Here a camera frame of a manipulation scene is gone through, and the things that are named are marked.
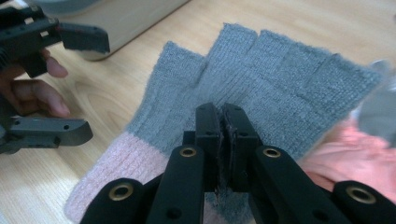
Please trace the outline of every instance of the light wood surface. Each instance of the light wood surface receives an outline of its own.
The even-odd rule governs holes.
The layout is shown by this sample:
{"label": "light wood surface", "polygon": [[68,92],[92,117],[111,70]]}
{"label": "light wood surface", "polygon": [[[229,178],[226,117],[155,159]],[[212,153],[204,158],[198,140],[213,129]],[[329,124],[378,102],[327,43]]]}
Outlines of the light wood surface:
{"label": "light wood surface", "polygon": [[69,76],[41,78],[63,95],[72,118],[91,124],[94,138],[80,147],[0,155],[0,223],[68,223],[69,193],[134,115],[166,41],[206,55],[224,22],[240,23],[356,63],[396,64],[395,14],[394,0],[192,0],[104,61],[84,61],[62,45],[49,48]]}

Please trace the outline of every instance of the pink cloth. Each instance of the pink cloth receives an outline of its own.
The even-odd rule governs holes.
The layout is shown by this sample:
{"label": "pink cloth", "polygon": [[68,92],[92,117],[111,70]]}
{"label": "pink cloth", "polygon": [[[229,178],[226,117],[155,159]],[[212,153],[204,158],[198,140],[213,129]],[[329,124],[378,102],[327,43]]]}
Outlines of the pink cloth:
{"label": "pink cloth", "polygon": [[348,119],[298,163],[327,190],[336,182],[355,180],[396,203],[396,148],[388,146],[384,139],[360,132],[357,121]]}

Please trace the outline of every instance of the wooden table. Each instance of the wooden table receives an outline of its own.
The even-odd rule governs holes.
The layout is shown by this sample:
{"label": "wooden table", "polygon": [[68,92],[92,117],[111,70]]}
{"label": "wooden table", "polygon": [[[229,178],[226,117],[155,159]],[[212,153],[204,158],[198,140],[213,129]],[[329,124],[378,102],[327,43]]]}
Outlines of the wooden table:
{"label": "wooden table", "polygon": [[62,45],[50,49],[69,71],[43,76],[86,119],[94,138],[80,147],[22,149],[0,155],[0,223],[68,223],[63,206],[72,188],[118,136],[141,103],[163,45],[207,54],[224,22],[269,29],[360,64],[396,64],[394,0],[192,0],[100,62]]}

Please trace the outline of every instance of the human hand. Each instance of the human hand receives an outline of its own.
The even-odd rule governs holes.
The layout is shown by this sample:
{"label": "human hand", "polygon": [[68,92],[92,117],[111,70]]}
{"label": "human hand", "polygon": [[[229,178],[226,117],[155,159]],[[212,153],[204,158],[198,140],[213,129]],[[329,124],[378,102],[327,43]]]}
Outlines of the human hand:
{"label": "human hand", "polygon": [[[50,57],[48,50],[43,49],[41,53],[46,59],[47,70],[51,76],[67,76],[67,70]],[[17,64],[12,64],[0,71],[0,93],[21,115],[33,113],[40,109],[47,110],[55,117],[64,118],[70,114],[61,94],[45,81],[40,79],[15,80],[23,73],[23,68]]]}

